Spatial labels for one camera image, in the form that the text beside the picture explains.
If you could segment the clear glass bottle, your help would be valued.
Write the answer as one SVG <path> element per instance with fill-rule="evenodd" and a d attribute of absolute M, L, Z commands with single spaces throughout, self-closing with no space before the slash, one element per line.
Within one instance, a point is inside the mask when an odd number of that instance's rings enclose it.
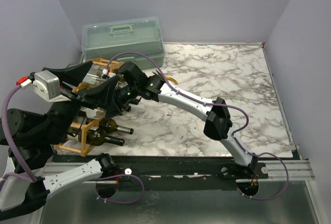
<path fill-rule="evenodd" d="M 82 83 L 90 85 L 99 85 L 104 82 L 107 78 L 102 77 L 102 72 L 105 69 L 104 66 L 92 65 L 86 76 L 84 77 Z"/>

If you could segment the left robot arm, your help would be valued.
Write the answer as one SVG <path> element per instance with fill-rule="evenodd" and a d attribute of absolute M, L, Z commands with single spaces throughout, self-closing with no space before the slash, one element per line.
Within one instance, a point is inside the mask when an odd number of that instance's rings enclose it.
<path fill-rule="evenodd" d="M 113 76 L 91 89 L 74 92 L 93 63 L 63 68 L 44 68 L 16 83 L 3 102 L 1 145 L 9 146 L 6 170 L 1 178 L 1 220 L 24 216 L 42 208 L 57 193 L 89 180 L 109 180 L 116 166 L 102 153 L 81 167 L 52 176 L 39 175 L 53 155 L 53 146 L 65 141 L 82 107 L 112 109 L 119 77 Z M 33 90 L 51 107 L 45 114 L 9 108 L 12 96 L 21 89 Z"/>

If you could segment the small dark cap bottle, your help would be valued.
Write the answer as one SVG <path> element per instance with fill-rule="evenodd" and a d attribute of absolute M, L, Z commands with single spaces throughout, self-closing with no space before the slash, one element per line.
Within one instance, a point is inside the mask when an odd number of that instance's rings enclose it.
<path fill-rule="evenodd" d="M 106 115 L 106 111 L 102 108 L 90 109 L 86 107 L 81 107 L 80 110 L 84 112 L 86 117 L 89 119 L 101 120 Z"/>

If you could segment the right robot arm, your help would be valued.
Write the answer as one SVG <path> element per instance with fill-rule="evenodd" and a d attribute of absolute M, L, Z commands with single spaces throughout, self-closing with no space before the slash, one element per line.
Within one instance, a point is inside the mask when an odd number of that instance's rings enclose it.
<path fill-rule="evenodd" d="M 127 103 L 140 96 L 146 100 L 173 105 L 193 114 L 205 123 L 203 133 L 208 138 L 221 142 L 230 152 L 241 177 L 250 178 L 257 172 L 258 159 L 236 137 L 238 131 L 233 128 L 231 121 L 229 108 L 239 108 L 227 105 L 220 97 L 211 100 L 182 90 L 172 84 L 161 71 L 148 77 L 132 62 L 121 65 L 118 73 L 127 82 L 127 86 L 121 88 L 118 93 L 121 102 Z"/>

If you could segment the green bottle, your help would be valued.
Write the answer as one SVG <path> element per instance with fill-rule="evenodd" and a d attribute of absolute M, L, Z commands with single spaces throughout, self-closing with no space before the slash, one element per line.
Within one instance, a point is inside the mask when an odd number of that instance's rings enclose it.
<path fill-rule="evenodd" d="M 83 141 L 82 130 L 76 128 L 69 128 L 67 131 L 67 138 L 70 140 Z M 105 143 L 124 146 L 125 140 L 109 136 L 99 127 L 93 127 L 86 132 L 86 144 L 93 146 L 101 146 Z"/>

